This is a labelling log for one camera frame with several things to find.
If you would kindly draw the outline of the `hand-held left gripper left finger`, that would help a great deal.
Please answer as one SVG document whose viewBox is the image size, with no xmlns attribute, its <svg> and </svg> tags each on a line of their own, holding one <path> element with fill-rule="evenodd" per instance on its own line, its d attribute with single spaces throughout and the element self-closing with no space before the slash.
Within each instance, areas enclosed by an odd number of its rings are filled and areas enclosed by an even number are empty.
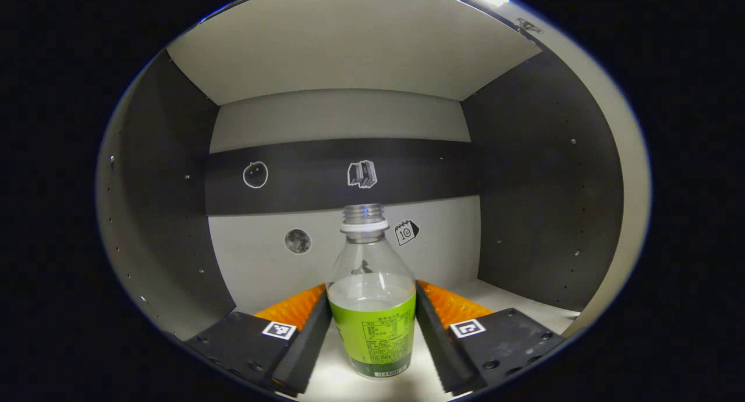
<svg viewBox="0 0 745 402">
<path fill-rule="evenodd" d="M 239 382 L 296 397 L 308 389 L 331 320 L 319 284 L 257 314 L 234 311 L 185 344 Z"/>
</svg>

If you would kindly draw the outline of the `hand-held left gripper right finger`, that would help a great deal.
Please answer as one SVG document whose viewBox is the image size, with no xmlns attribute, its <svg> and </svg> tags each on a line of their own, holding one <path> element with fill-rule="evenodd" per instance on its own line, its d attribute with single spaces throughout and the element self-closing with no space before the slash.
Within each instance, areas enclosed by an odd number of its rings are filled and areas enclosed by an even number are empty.
<svg viewBox="0 0 745 402">
<path fill-rule="evenodd" d="M 416 317 L 440 383 L 452 395 L 497 389 L 565 341 L 518 309 L 488 310 L 422 280 Z"/>
</svg>

